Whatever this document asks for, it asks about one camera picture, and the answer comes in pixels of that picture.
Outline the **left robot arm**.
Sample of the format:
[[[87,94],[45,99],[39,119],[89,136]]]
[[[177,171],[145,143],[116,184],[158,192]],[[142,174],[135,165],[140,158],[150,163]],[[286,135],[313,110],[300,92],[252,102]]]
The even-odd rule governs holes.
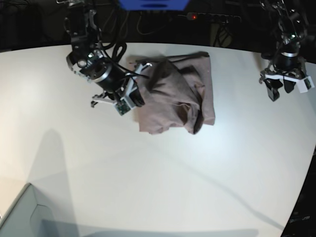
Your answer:
[[[268,66],[260,72],[260,84],[265,84],[269,98],[279,98],[279,89],[290,93],[295,87],[300,93],[314,88],[307,74],[306,60],[300,56],[301,42],[307,36],[308,20],[298,0],[261,0],[260,5],[276,17],[276,48],[262,53]]]

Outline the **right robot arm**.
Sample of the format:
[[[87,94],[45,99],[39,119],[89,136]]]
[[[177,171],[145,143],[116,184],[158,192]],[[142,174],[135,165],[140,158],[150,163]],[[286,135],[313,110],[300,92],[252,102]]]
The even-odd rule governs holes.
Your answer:
[[[66,57],[69,69],[102,89],[101,94],[92,97],[91,107],[100,103],[111,104],[122,116],[144,106],[136,79],[146,78],[141,72],[150,63],[138,63],[133,71],[119,64],[127,45],[116,40],[108,46],[103,45],[93,2],[59,0],[57,3],[67,5],[64,28],[70,36],[72,47]]]

